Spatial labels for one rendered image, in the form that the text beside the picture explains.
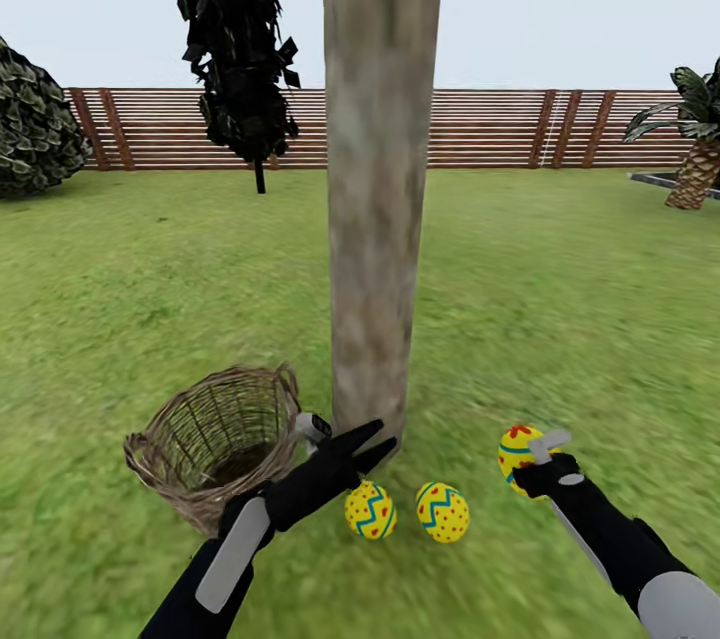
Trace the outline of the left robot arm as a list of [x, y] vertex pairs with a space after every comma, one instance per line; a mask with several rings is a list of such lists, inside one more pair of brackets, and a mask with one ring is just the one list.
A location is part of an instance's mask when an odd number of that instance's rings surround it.
[[273, 539], [346, 489], [359, 487], [397, 445], [391, 438], [355, 456], [381, 428], [380, 418], [340, 436], [303, 412], [295, 432], [310, 459], [280, 481], [264, 481], [224, 507], [219, 536], [201, 546], [137, 639], [225, 639], [254, 576], [251, 560]]

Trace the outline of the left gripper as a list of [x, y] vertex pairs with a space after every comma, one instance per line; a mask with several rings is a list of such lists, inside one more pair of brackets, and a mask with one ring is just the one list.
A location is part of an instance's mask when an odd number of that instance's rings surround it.
[[358, 473], [368, 474], [397, 445], [391, 438], [355, 456], [381, 428], [380, 418], [349, 430], [340, 436], [332, 435], [317, 443], [318, 455], [310, 457], [301, 466], [291, 470], [289, 486], [297, 506], [305, 515], [312, 514], [346, 489], [359, 487]]

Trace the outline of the wicker basket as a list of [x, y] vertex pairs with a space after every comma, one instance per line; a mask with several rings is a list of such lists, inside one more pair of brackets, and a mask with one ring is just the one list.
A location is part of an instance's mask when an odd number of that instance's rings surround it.
[[[166, 401], [144, 434], [124, 436], [127, 467], [210, 541], [233, 496], [295, 470], [300, 390], [297, 371], [286, 362], [275, 371], [214, 372]], [[187, 419], [177, 427], [181, 413]]]

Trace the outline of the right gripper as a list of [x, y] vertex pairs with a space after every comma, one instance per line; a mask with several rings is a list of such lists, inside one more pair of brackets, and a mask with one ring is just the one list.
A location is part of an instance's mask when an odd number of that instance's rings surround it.
[[545, 478], [551, 470], [572, 470], [576, 469], [574, 459], [567, 453], [558, 453], [551, 457], [552, 461], [539, 466], [538, 464], [530, 464], [528, 466], [513, 470], [518, 483], [522, 489], [527, 492], [529, 499], [545, 497], [547, 489], [545, 488]]

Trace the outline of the easter egg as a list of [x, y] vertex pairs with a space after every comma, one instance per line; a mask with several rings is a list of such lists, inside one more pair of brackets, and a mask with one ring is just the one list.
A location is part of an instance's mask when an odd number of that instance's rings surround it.
[[347, 524], [365, 538], [384, 538], [397, 526], [397, 510], [385, 488], [371, 480], [360, 480], [345, 501]]
[[417, 493], [416, 506], [422, 526], [439, 543], [454, 543], [468, 529], [469, 505], [460, 492], [447, 484], [423, 484]]
[[[524, 497], [527, 497], [527, 492], [520, 487], [513, 470], [534, 464], [535, 457], [528, 450], [527, 442], [542, 435], [542, 432], [530, 426], [514, 426], [507, 430], [499, 445], [499, 467], [503, 476], [512, 489]], [[548, 453], [552, 457], [559, 453], [559, 448], [553, 448]]]

